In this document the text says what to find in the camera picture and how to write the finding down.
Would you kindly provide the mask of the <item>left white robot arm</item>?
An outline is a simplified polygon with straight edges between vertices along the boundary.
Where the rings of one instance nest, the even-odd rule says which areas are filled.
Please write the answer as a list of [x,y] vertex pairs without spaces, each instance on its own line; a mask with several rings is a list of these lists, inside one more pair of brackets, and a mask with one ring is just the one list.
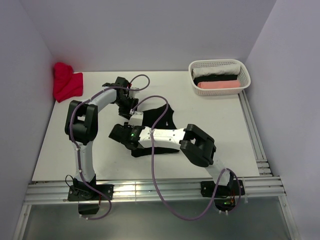
[[109,104],[116,104],[119,115],[130,119],[131,109],[139,102],[135,98],[139,91],[128,80],[118,77],[114,83],[105,83],[91,98],[70,102],[64,131],[72,142],[76,172],[69,187],[69,201],[94,200],[101,194],[93,166],[93,143],[99,129],[99,112]]

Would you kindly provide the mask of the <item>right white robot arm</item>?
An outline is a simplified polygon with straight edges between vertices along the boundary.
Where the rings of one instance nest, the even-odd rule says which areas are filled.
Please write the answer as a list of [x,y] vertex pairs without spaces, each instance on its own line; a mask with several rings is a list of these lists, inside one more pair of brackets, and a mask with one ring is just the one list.
[[234,188],[234,175],[219,159],[215,140],[195,124],[180,129],[152,129],[126,122],[116,124],[109,138],[124,145],[135,158],[182,152],[193,165],[206,169],[220,194],[227,195]]

